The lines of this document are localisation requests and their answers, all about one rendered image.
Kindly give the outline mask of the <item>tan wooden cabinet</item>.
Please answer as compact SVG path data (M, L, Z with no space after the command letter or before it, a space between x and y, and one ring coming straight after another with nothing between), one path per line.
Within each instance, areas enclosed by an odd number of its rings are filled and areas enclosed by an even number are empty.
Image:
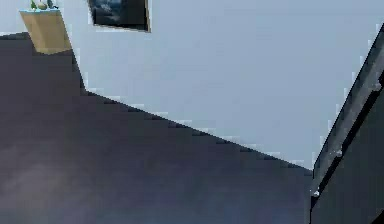
M19 13L37 52L50 55L72 49L59 9L28 9Z

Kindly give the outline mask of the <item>green house plant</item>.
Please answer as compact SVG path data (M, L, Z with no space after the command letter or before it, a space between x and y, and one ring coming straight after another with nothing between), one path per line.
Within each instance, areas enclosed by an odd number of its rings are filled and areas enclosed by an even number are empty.
M30 8L32 10L49 10L57 9L57 6L53 3L53 0L30 0Z

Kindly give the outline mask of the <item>dark framed wall picture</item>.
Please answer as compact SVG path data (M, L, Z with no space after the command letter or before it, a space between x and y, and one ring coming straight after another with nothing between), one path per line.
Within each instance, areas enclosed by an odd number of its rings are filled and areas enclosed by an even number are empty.
M87 0L94 25L149 32L148 0Z

